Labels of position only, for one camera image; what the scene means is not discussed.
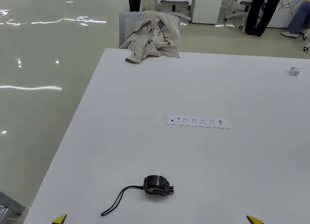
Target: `plant pot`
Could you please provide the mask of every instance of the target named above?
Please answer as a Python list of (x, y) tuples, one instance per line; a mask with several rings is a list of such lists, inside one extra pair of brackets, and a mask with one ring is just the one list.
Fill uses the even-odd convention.
[(129, 1), (129, 8), (131, 12), (140, 11), (141, 0), (128, 0), (128, 1)]

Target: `white table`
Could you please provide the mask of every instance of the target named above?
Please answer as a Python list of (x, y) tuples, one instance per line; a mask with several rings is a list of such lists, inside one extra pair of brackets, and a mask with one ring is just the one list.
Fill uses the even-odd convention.
[[(306, 223), (309, 60), (181, 53), (133, 65), (130, 53), (105, 50), (25, 224), (63, 213), (65, 224)], [(165, 125), (174, 114), (231, 129)], [(166, 176), (174, 195), (128, 190), (100, 217), (148, 174)]]

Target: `leg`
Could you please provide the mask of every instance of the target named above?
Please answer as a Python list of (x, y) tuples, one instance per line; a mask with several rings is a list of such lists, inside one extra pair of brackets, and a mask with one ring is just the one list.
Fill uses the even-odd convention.
[(277, 5), (280, 0), (268, 0), (265, 11), (263, 12), (262, 19), (256, 29), (254, 30), (254, 35), (260, 37), (263, 32), (266, 30), (273, 14), (275, 13), (275, 10), (277, 8)]
[(291, 21), (290, 25), (287, 27), (287, 30), (291, 34), (299, 34), (301, 28), (309, 27), (308, 17), (310, 15), (310, 2), (305, 2), (300, 5), (298, 12)]
[(253, 31), (257, 24), (258, 15), (262, 5), (264, 4), (264, 1), (265, 0), (253, 0), (246, 24), (245, 32), (247, 35), (253, 35)]

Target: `electrical outlet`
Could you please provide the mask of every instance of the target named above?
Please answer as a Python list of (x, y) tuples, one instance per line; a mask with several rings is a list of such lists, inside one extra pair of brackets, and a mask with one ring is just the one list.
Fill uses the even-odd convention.
[(224, 119), (219, 118), (200, 118), (194, 116), (167, 116), (167, 125), (177, 126), (197, 126), (205, 128), (229, 128)]

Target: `gray chair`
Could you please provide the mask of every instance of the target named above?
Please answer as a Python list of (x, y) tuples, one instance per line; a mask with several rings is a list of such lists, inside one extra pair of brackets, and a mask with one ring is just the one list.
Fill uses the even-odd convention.
[(119, 46), (121, 46), (125, 40), (131, 35), (135, 23), (141, 19), (143, 12), (123, 12), (120, 13), (119, 19)]

